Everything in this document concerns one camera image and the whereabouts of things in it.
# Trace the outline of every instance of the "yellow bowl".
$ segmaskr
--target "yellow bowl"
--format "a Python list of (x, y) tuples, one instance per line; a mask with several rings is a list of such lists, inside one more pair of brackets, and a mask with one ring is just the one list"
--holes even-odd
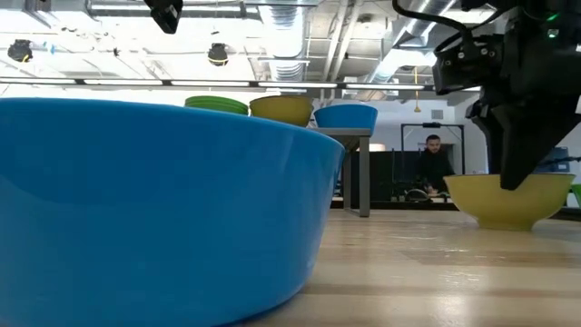
[(535, 173), (515, 190), (500, 188), (497, 174), (444, 177), (457, 208), (474, 217), (481, 228), (530, 231), (555, 214), (566, 201), (571, 182), (567, 173)]
[(312, 105), (306, 96), (275, 95), (251, 101), (251, 112), (253, 116), (305, 127)]

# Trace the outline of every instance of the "dark shirt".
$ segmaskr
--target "dark shirt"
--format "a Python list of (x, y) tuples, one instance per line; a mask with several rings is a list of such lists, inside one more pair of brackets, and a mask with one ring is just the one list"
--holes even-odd
[(448, 190), (444, 176), (453, 174), (454, 170), (443, 151), (433, 154), (426, 149), (416, 162), (416, 176), (419, 180), (439, 192)]

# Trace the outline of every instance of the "table leg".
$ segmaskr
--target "table leg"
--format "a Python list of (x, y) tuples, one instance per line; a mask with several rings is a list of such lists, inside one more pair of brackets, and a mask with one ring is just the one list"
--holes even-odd
[(343, 209), (351, 210), (351, 154), (346, 153), (343, 160)]
[(369, 180), (369, 138), (359, 139), (359, 217), (369, 217), (371, 206)]

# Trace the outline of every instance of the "man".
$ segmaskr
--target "man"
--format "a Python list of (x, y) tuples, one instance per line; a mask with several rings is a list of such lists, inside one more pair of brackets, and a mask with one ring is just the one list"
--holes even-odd
[(434, 134), (428, 136), (426, 150), (416, 162), (416, 176), (425, 185), (429, 194), (447, 192), (444, 176), (454, 174), (446, 153), (440, 151), (440, 146), (439, 136)]

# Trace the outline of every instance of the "blue bowl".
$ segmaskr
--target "blue bowl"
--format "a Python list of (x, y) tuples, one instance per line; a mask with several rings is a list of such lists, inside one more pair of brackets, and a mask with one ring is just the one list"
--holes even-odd
[(343, 147), (169, 105), (0, 99), (0, 324), (238, 321), (309, 277)]
[(321, 128), (369, 128), (373, 134), (378, 110), (364, 104), (340, 104), (315, 111)]

